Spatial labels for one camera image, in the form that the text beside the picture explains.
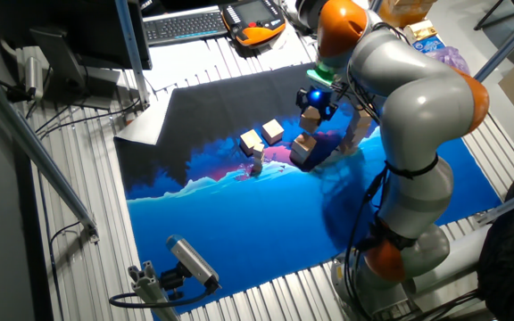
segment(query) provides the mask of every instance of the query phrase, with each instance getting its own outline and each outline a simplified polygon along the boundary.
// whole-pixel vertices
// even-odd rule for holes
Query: orange controller
[[[246,0],[221,7],[231,37],[241,45],[267,44],[285,29],[285,18],[273,0]]]

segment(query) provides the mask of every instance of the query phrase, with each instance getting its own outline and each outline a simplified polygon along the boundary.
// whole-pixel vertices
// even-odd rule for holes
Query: box
[[[419,40],[412,45],[418,51],[423,54],[429,53],[430,51],[434,51],[437,49],[445,48],[444,43],[437,36],[429,37],[424,40]]]
[[[411,44],[437,35],[437,31],[431,21],[422,21],[408,25],[403,29],[403,34],[406,35]]]
[[[398,28],[420,22],[426,18],[434,1],[383,0],[378,15],[382,21]]]

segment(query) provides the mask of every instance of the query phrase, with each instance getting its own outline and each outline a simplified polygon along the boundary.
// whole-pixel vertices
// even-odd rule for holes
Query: orange joint cover
[[[333,57],[352,50],[360,40],[368,16],[350,0],[328,0],[320,11],[319,54]]]
[[[470,75],[458,70],[457,68],[454,69],[468,83],[469,89],[471,89],[471,94],[473,95],[473,121],[471,121],[471,126],[469,126],[468,131],[468,133],[471,133],[475,128],[481,125],[483,119],[487,116],[487,112],[489,111],[489,93],[487,93],[487,89],[480,82],[472,78]]]
[[[388,240],[366,251],[366,264],[377,276],[391,282],[402,282],[406,278],[400,250]]]

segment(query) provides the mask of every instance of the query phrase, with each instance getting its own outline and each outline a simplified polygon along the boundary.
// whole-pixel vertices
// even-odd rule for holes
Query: blue led light
[[[317,100],[320,98],[320,91],[319,90],[315,90],[312,92],[312,95],[311,95],[311,98]]]

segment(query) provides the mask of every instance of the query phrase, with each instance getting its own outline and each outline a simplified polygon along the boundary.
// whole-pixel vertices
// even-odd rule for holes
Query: computer monitor
[[[149,70],[138,0],[128,0],[128,8],[142,68]],[[0,38],[14,48],[41,48],[53,69],[44,97],[50,101],[107,103],[120,73],[96,68],[132,68],[114,0],[0,0]]]

